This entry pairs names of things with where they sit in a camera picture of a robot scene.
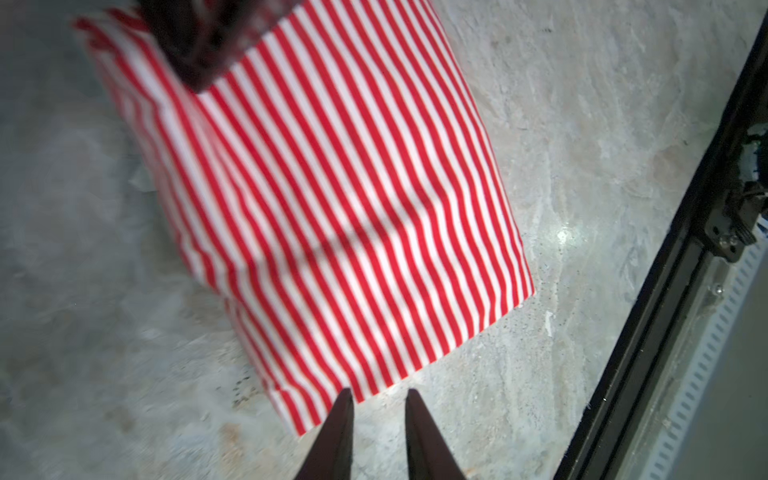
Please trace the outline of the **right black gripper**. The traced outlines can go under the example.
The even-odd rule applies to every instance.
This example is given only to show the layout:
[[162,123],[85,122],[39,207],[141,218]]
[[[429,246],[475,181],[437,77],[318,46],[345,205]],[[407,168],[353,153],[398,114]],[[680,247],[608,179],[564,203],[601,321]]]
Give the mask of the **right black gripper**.
[[201,92],[299,4],[298,0],[144,0],[139,8],[182,83]]

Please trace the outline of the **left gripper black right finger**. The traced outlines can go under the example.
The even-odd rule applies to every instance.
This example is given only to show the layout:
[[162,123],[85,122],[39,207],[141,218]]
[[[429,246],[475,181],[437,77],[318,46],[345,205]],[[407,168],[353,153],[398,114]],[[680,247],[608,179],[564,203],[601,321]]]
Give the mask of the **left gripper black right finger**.
[[405,401],[408,475],[414,479],[460,479],[465,475],[416,389]]

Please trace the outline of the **red white striped tank top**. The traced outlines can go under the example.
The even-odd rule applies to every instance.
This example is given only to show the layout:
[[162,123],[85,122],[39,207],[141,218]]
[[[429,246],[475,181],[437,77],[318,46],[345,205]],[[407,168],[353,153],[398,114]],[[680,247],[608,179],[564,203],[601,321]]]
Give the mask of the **red white striped tank top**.
[[208,90],[135,9],[74,24],[193,277],[296,435],[535,292],[475,101],[429,1],[306,1]]

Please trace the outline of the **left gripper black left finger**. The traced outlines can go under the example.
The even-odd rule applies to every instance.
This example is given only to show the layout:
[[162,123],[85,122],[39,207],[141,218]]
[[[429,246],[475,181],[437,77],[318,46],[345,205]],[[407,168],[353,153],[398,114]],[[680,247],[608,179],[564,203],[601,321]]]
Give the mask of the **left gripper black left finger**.
[[354,398],[350,388],[336,398],[295,480],[349,480],[353,459]]

